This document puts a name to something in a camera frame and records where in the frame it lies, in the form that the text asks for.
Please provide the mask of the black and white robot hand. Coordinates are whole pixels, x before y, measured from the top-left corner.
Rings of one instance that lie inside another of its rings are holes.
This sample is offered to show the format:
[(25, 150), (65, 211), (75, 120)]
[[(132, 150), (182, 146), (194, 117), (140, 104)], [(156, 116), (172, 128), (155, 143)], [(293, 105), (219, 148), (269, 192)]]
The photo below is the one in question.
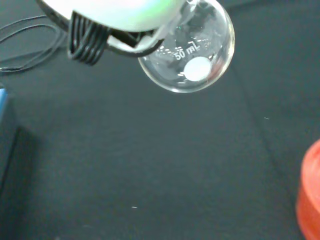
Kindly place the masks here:
[(155, 52), (182, 18), (184, 0), (38, 0), (67, 33), (68, 58), (94, 65), (105, 50), (145, 57)]

